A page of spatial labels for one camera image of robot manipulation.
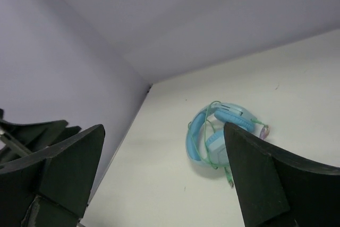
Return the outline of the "light blue headphones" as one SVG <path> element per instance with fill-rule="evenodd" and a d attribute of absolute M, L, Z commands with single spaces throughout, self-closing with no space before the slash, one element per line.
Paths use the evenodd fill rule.
<path fill-rule="evenodd" d="M 231 177 L 222 126 L 232 123 L 250 133 L 256 125 L 262 126 L 259 138 L 266 139 L 270 133 L 269 125 L 258 120 L 252 113 L 236 104 L 214 101 L 204 107 L 188 124 L 186 134 L 186 153 L 190 161 L 199 166 L 224 169 Z"/>

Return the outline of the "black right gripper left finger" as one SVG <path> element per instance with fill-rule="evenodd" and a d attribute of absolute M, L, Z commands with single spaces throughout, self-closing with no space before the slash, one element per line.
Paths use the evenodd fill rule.
<path fill-rule="evenodd" d="M 53 146 L 1 164 L 1 226 L 76 226 L 104 144 L 94 125 Z"/>

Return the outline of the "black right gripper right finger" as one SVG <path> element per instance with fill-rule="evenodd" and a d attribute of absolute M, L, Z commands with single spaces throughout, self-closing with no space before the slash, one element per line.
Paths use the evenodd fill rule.
<path fill-rule="evenodd" d="M 339 226 L 339 167 L 232 123 L 224 125 L 224 138 L 245 226 Z"/>

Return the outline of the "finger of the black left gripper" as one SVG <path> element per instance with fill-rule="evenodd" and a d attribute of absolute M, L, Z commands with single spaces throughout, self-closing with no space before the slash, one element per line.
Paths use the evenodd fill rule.
<path fill-rule="evenodd" d="M 13 138 L 27 149 L 27 154 L 35 153 L 55 145 L 81 131 L 81 127 L 67 125 L 2 125 L 7 139 Z"/>
<path fill-rule="evenodd" d="M 1 109 L 1 142 L 15 153 L 33 153 L 52 145 L 68 125 L 66 120 L 18 124 L 4 119 Z"/>

